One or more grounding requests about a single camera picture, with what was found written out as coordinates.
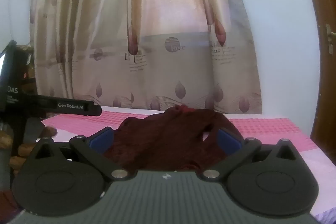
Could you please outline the person's left hand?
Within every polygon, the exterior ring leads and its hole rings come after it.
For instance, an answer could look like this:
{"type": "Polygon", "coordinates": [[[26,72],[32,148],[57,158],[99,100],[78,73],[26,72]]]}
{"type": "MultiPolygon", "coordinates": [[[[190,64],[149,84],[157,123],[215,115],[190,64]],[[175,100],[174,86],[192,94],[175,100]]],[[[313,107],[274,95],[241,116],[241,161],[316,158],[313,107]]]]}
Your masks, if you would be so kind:
{"type": "MultiPolygon", "coordinates": [[[[53,137],[58,133],[57,129],[53,127],[45,127],[39,138],[43,137],[53,137]]],[[[1,149],[11,150],[13,145],[13,138],[5,131],[1,130],[1,149]]],[[[18,155],[12,156],[9,160],[9,166],[13,170],[14,175],[16,176],[22,165],[25,163],[26,159],[30,155],[31,151],[34,149],[36,143],[26,143],[21,144],[18,148],[18,155]]]]}

